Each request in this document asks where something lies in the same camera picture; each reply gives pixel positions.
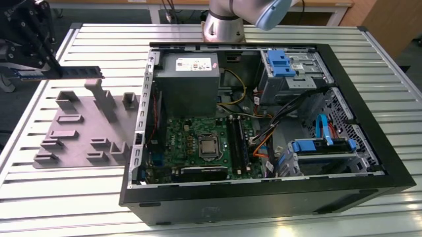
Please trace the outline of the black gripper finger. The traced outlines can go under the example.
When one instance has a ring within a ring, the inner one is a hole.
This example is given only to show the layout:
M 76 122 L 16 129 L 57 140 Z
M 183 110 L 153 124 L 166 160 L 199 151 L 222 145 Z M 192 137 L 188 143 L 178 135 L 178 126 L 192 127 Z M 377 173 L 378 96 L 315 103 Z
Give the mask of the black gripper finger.
M 45 0 L 27 0 L 19 8 L 21 15 L 20 31 L 25 38 L 29 55 L 37 59 L 37 64 L 49 79 L 63 77 L 63 69 L 55 58 L 53 18 L 51 7 Z
M 20 46 L 1 40 L 0 66 L 19 70 L 37 70 L 43 68 L 44 63 L 37 57 L 25 55 Z

